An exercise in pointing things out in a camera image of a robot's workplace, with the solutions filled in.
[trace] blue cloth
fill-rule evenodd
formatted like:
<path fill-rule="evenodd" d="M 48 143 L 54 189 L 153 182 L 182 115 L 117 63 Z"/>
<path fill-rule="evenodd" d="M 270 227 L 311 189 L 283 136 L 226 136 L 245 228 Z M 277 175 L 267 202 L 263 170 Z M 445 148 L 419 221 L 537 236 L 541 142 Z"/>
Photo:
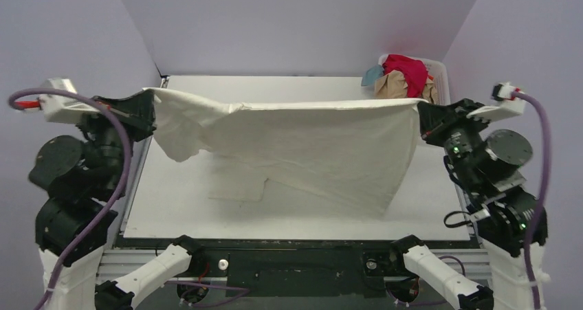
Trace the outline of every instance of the blue cloth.
<path fill-rule="evenodd" d="M 374 85 L 375 81 L 384 75 L 384 69 L 381 65 L 376 65 L 373 68 L 370 68 L 364 76 L 362 77 L 362 81 L 360 82 L 361 87 L 367 87 L 369 85 Z"/>

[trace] cloth fold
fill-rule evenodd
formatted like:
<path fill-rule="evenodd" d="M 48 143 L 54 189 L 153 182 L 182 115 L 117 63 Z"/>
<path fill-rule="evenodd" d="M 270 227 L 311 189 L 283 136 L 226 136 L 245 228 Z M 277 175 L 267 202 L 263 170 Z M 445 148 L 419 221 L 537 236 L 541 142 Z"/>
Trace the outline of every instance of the cloth fold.
<path fill-rule="evenodd" d="M 153 90 L 154 139 L 166 155 L 182 162 L 203 150 L 223 160 L 209 172 L 223 183 L 215 199 L 256 201 L 271 179 L 380 217 L 419 138 L 421 99 L 225 104 Z"/>

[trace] white table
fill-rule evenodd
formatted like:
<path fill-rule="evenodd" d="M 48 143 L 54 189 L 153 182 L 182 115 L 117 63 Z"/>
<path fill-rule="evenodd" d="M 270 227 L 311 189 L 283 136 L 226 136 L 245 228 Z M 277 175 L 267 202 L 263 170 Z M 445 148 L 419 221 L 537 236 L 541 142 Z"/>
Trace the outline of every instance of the white table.
<path fill-rule="evenodd" d="M 171 76 L 167 87 L 221 102 L 300 102 L 370 99 L 360 78 Z M 447 229 L 443 217 L 461 208 L 461 193 L 443 167 L 443 149 L 425 144 L 415 156 L 383 219 L 330 214 L 326 201 L 269 181 L 260 202 L 208 199 L 205 153 L 177 163 L 152 141 L 140 181 L 130 193 L 124 238 L 466 241 L 468 229 Z"/>

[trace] white mount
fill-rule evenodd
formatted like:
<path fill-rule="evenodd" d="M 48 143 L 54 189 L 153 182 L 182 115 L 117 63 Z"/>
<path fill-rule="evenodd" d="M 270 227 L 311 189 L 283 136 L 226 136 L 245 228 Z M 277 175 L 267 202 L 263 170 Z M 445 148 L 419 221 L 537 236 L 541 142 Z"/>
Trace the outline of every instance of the white mount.
<path fill-rule="evenodd" d="M 49 250 L 39 252 L 47 288 L 58 256 Z M 71 267 L 64 267 L 44 310 L 95 310 L 95 282 L 102 254 L 103 247 L 99 247 L 71 264 Z"/>
<path fill-rule="evenodd" d="M 68 78 L 50 78 L 41 87 L 77 93 Z M 87 104 L 63 96 L 40 95 L 38 101 L 47 122 L 78 124 L 83 114 L 98 113 L 98 110 Z"/>
<path fill-rule="evenodd" d="M 519 257 L 512 257 L 502 248 L 482 241 L 488 251 L 490 268 L 492 269 L 492 285 L 494 288 L 494 310 L 525 310 L 534 309 L 531 283 L 528 280 L 525 253 L 521 251 Z M 530 247 L 531 262 L 534 276 L 540 292 L 540 310 L 546 310 L 545 300 L 542 297 L 542 284 L 551 280 L 551 277 L 542 271 L 542 256 L 545 247 L 533 243 Z"/>
<path fill-rule="evenodd" d="M 519 88 L 510 85 L 510 82 L 500 83 L 500 91 L 496 94 L 503 100 L 495 102 L 494 106 L 484 106 L 470 112 L 466 117 L 477 120 L 486 120 L 487 122 L 495 122 L 507 118 L 522 115 L 525 112 L 526 102 L 520 98 L 512 97 L 515 91 L 522 92 Z"/>
<path fill-rule="evenodd" d="M 115 279 L 119 289 L 134 293 L 131 306 L 136 309 L 138 304 L 156 289 L 174 276 L 185 272 L 190 265 L 192 256 L 176 245 L 169 245 L 158 257 L 141 266 L 134 272 Z"/>

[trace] white screw knob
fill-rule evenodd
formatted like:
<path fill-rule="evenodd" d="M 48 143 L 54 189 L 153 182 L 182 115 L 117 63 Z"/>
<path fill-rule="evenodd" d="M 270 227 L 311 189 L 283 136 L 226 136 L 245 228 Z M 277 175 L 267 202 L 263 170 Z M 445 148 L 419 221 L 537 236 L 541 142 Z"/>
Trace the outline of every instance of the white screw knob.
<path fill-rule="evenodd" d="M 366 262 L 366 267 L 367 267 L 369 270 L 374 270 L 374 269 L 376 269 L 376 268 L 377 268 L 377 263 L 376 263 L 375 261 L 367 261 L 367 262 Z"/>
<path fill-rule="evenodd" d="M 229 261 L 227 260 L 220 260 L 219 261 L 219 269 L 225 271 L 229 267 Z"/>

